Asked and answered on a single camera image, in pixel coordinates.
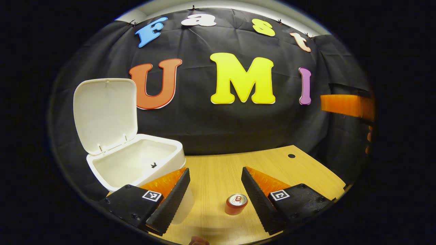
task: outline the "white trash bin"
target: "white trash bin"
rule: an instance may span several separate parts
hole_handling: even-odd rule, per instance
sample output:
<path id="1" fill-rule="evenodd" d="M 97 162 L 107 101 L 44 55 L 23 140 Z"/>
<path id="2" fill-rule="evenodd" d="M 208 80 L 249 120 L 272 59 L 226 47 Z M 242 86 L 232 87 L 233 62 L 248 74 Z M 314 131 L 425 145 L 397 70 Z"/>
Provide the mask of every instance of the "white trash bin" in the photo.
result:
<path id="1" fill-rule="evenodd" d="M 89 167 L 111 193 L 126 184 L 140 187 L 186 163 L 180 142 L 137 134 L 136 84 L 131 79 L 82 82 L 74 92 L 73 111 Z"/>

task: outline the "can top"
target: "can top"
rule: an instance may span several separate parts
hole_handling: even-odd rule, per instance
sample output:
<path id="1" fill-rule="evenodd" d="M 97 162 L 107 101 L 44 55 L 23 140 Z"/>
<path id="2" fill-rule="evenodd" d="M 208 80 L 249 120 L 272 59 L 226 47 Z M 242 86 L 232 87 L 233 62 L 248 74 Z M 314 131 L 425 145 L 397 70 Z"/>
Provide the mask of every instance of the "can top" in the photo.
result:
<path id="1" fill-rule="evenodd" d="M 233 194 L 227 199 L 229 204 L 238 207 L 245 206 L 245 204 L 247 204 L 247 200 L 247 197 L 240 193 Z"/>

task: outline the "blue letter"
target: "blue letter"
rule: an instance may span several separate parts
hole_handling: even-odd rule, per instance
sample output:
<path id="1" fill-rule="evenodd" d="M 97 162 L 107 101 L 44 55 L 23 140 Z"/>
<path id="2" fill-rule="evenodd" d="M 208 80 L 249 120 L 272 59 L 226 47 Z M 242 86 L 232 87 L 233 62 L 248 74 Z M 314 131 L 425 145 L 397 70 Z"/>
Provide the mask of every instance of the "blue letter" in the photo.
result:
<path id="1" fill-rule="evenodd" d="M 161 30 L 164 27 L 164 25 L 161 23 L 161 21 L 165 21 L 165 20 L 168 20 L 168 18 L 162 17 L 162 18 L 160 18 L 156 21 L 153 21 L 152 23 L 144 26 L 139 31 L 137 31 L 135 33 L 135 35 L 139 34 L 139 38 L 141 39 L 141 43 L 139 43 L 138 47 L 142 47 L 142 46 L 148 44 L 153 39 L 157 38 L 160 35 L 160 32 L 154 33 L 153 31 Z"/>

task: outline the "wooden table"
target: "wooden table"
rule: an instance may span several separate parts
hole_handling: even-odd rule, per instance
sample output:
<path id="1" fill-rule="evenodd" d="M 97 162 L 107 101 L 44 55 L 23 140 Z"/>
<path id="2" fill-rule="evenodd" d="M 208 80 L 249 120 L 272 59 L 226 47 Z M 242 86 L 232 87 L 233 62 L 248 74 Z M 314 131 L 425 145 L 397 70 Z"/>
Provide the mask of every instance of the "wooden table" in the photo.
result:
<path id="1" fill-rule="evenodd" d="M 339 199 L 344 193 L 345 183 L 338 176 L 295 146 L 249 153 L 186 156 L 185 166 L 190 171 L 195 204 L 182 223 L 171 224 L 162 237 L 155 235 L 182 245 L 189 244 L 192 236 L 203 237 L 211 245 L 239 245 L 272 237 L 264 231 L 250 200 L 239 215 L 224 212 L 230 195 L 241 193 L 248 197 L 241 182 L 245 166 L 291 186 L 305 183 L 330 200 Z"/>

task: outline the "red soda can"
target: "red soda can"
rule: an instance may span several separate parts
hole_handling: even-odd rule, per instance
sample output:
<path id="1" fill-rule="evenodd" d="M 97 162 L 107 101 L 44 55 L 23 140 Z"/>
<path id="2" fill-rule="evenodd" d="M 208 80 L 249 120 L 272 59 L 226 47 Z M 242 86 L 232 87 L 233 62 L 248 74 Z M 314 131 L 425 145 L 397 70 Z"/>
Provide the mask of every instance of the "red soda can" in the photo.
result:
<path id="1" fill-rule="evenodd" d="M 248 198 L 240 193 L 236 193 L 227 198 L 225 205 L 225 212 L 229 215 L 237 215 L 242 212 L 245 206 L 247 206 Z"/>

